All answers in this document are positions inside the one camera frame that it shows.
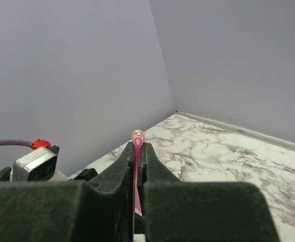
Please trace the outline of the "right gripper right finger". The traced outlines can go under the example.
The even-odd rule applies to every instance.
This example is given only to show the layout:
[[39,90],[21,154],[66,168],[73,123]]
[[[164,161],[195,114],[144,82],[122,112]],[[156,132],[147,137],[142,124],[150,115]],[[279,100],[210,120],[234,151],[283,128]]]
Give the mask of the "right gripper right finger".
[[184,182],[143,144],[142,209],[147,241],[279,241],[264,195],[252,183]]

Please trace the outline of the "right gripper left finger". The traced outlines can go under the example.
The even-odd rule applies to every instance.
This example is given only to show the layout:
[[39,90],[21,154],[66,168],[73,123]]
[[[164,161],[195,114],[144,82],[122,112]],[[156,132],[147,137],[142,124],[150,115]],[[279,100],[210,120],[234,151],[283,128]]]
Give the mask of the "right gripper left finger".
[[0,181],[0,241],[133,241],[134,153],[90,181]]

